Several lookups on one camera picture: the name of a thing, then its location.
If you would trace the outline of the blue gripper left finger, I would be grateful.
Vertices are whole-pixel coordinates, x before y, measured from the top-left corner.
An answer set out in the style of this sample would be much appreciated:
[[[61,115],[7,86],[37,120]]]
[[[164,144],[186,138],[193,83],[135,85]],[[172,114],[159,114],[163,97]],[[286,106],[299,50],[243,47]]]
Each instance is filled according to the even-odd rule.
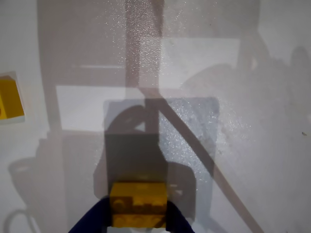
[[[69,233],[106,233],[112,215],[109,197],[98,201],[69,231]]]

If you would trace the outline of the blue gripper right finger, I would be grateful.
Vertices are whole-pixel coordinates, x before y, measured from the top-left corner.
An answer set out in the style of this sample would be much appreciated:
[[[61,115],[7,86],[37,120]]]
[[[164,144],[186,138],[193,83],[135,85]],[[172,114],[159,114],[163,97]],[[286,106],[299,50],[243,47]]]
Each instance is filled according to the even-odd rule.
[[[167,202],[165,215],[166,231],[171,233],[194,233],[191,225],[182,215],[181,211],[172,202]]]

